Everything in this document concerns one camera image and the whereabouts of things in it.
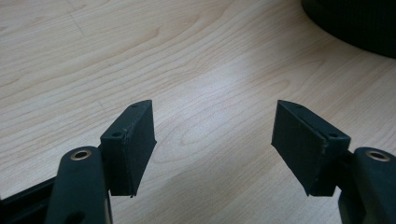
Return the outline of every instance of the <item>small hole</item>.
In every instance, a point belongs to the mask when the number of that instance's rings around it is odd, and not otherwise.
[[[91,156],[91,152],[89,150],[80,150],[78,152],[75,152],[71,156],[71,159],[73,161],[81,161],[81,160],[87,159],[89,156]]]
[[[85,218],[85,214],[83,212],[75,212],[67,216],[65,224],[79,224]]]
[[[372,158],[376,161],[390,161],[390,157],[385,155],[382,152],[367,151],[366,154],[367,154],[367,156],[369,156],[370,158]]]
[[[121,136],[122,135],[122,133],[113,133],[113,134],[111,134],[111,136],[113,136],[113,137],[118,137],[118,136]]]

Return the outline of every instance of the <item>screw hole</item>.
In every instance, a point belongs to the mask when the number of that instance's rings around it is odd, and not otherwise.
[[[78,152],[75,152],[71,156],[71,159],[73,161],[81,161],[81,160],[87,159],[90,156],[91,156],[91,152],[89,150],[80,150]]]
[[[122,135],[122,133],[113,133],[113,134],[111,134],[111,136],[113,136],[113,137],[118,137],[118,136],[121,136]]]
[[[385,155],[382,152],[378,152],[378,151],[367,151],[366,155],[368,157],[370,157],[373,160],[376,161],[390,161],[390,157]]]
[[[85,218],[85,214],[83,212],[75,212],[67,216],[66,221],[64,224],[79,224]]]

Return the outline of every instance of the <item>black round object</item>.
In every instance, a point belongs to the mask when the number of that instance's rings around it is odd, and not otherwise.
[[[396,58],[396,0],[302,0],[318,26],[356,47]]]

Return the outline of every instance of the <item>light wood surface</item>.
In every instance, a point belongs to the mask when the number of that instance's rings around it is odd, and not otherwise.
[[[396,61],[318,28],[298,0],[1,0],[0,194],[56,175],[152,99],[158,141],[116,223],[341,223],[271,147],[276,100],[396,153]]]

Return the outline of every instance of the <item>wood grain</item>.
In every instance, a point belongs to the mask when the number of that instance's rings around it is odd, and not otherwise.
[[[56,175],[152,99],[156,146],[116,223],[340,223],[270,146],[276,100],[356,147],[396,153],[396,63],[328,35],[292,0],[2,0],[0,193]]]

